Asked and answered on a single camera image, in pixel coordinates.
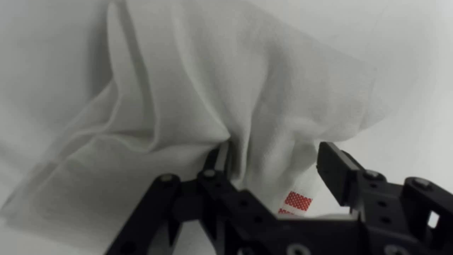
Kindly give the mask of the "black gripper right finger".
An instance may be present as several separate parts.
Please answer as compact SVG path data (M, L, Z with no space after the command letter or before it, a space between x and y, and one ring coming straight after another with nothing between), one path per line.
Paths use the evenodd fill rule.
M334 142L319 145L317 171L366 232L366 255L453 255L453 193L422 176L395 184Z

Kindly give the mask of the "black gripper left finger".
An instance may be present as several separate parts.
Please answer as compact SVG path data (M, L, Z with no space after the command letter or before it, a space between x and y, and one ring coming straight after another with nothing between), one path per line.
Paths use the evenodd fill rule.
M228 179L234 147L213 148L191 179L155 178L105 255L173 255L186 222L198 222L215 255L282 255L276 216Z

